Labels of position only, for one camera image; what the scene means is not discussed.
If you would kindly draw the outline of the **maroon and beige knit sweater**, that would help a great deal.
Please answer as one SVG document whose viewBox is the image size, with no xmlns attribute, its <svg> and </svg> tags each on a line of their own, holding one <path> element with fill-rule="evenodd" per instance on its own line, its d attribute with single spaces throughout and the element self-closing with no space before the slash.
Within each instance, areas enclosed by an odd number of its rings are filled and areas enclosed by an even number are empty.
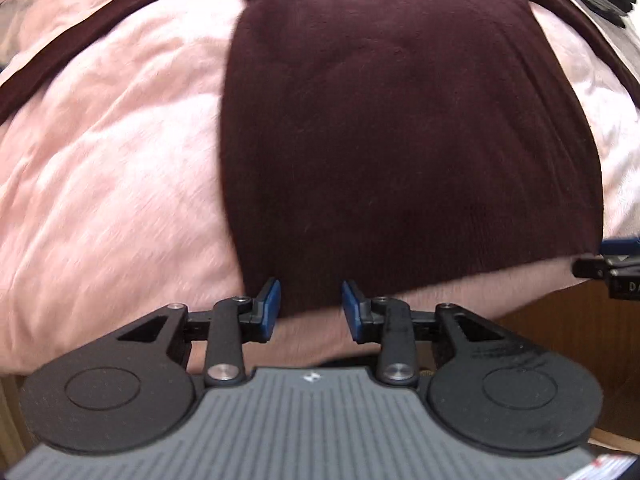
<svg viewBox="0 0 640 480">
<path fill-rule="evenodd" d="M 19 110 L 101 32 L 113 0 L 1 87 Z M 243 0 L 217 124 L 220 197 L 245 290 L 284 310 L 594 252 L 601 152 L 533 14 L 578 33 L 632 100 L 638 77 L 570 0 Z"/>
</svg>

